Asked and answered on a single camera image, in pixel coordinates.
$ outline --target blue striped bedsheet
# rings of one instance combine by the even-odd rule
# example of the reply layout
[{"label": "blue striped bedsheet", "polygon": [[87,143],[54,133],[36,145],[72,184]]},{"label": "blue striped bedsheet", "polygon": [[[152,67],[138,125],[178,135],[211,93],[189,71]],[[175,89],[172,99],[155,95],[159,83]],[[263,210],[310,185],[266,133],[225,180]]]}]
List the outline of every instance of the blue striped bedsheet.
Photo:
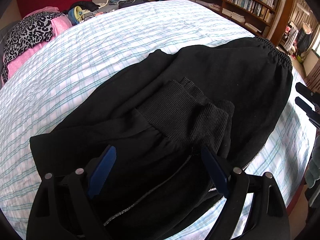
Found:
[{"label": "blue striped bedsheet", "polygon": [[[30,150],[31,136],[52,131],[100,84],[156,49],[172,54],[190,45],[215,47],[252,36],[201,5],[172,0],[94,17],[49,42],[0,90],[0,208],[13,228],[26,238],[41,182]],[[315,129],[291,98],[247,171],[271,171],[288,203],[307,165],[314,135]],[[204,239],[222,203],[171,239]]]}]

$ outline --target pink polka dot fabric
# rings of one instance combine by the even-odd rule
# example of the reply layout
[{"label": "pink polka dot fabric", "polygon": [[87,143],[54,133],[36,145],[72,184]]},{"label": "pink polka dot fabric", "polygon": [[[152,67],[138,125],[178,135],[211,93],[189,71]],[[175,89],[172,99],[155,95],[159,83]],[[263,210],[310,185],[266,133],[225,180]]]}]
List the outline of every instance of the pink polka dot fabric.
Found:
[{"label": "pink polka dot fabric", "polygon": [[[35,14],[37,12],[42,12],[42,11],[50,11],[50,12],[59,12],[57,7],[45,7],[43,9],[34,11],[31,14]],[[51,25],[53,29],[53,35],[50,41],[52,41],[55,37],[63,33],[65,30],[69,29],[72,27],[72,24],[70,20],[68,19],[68,16],[59,16],[51,20]],[[27,49],[24,53],[16,57],[13,61],[11,61],[8,64],[8,79],[12,77],[12,75],[29,59],[31,58],[32,55],[34,55],[37,51],[41,50],[42,47],[44,47],[48,42],[42,41],[38,43],[36,46],[34,46],[31,49]]]}]

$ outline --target gray fabric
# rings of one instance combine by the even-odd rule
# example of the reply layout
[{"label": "gray fabric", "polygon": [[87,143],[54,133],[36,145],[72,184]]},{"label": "gray fabric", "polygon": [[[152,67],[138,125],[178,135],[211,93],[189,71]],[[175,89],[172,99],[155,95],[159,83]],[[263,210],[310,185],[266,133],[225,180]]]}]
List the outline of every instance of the gray fabric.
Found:
[{"label": "gray fabric", "polygon": [[0,30],[0,73],[2,72],[3,68],[3,55],[4,55],[4,45],[5,41],[8,38],[8,34],[12,31],[12,29],[17,25],[19,21],[10,23],[2,30]]},{"label": "gray fabric", "polygon": [[[104,7],[102,7],[102,8],[100,8],[100,9],[98,9],[98,10],[96,10],[96,11],[94,11],[94,13],[99,13],[99,12],[111,12],[112,10],[117,10],[119,8],[119,5],[118,4],[116,4],[116,5],[106,5],[106,6],[104,6]],[[86,13],[85,15],[84,15],[84,17],[88,17],[88,16],[93,16],[94,14],[93,13],[91,13],[91,12],[89,12],[89,13]]]}]

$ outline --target pillow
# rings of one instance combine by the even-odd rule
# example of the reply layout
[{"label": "pillow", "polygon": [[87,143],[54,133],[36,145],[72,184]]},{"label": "pillow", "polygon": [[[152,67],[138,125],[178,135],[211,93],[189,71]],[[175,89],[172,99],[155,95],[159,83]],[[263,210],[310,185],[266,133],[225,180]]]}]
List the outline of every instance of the pillow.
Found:
[{"label": "pillow", "polygon": [[44,7],[42,9],[39,9],[39,10],[33,11],[32,13],[27,14],[24,18],[26,18],[26,17],[28,17],[30,15],[36,14],[38,12],[59,12],[59,8],[58,7],[47,6],[47,7]]},{"label": "pillow", "polygon": [[6,27],[4,27],[2,30],[0,30],[0,74],[2,73],[3,68],[3,54],[4,54],[4,45],[5,41],[8,38],[8,35],[12,31],[12,29],[17,25],[19,21],[10,23]]}]

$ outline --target black clothing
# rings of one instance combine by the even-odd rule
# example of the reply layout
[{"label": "black clothing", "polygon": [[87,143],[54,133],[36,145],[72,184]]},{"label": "black clothing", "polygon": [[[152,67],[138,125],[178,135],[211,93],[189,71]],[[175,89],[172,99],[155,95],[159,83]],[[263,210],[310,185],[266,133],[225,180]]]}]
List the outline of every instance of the black clothing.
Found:
[{"label": "black clothing", "polygon": [[148,0],[127,0],[127,1],[120,1],[119,2],[119,9],[130,7],[133,5],[138,5],[142,3],[150,2]]},{"label": "black clothing", "polygon": [[115,146],[93,200],[101,221],[114,239],[164,239],[220,198],[209,192],[200,145],[246,166],[287,103],[291,70],[262,38],[156,50],[105,81],[51,133],[30,138],[37,170],[66,175]]},{"label": "black clothing", "polygon": [[296,39],[297,48],[298,48],[297,55],[301,55],[302,52],[305,52],[309,48],[311,44],[312,36],[313,36],[313,33],[306,34],[303,28],[300,29]]},{"label": "black clothing", "polygon": [[94,2],[89,1],[80,1],[75,2],[70,6],[69,10],[63,11],[64,14],[68,15],[68,12],[72,10],[74,7],[80,6],[82,10],[89,10],[91,12],[94,12],[99,9],[99,5],[96,5]]}]

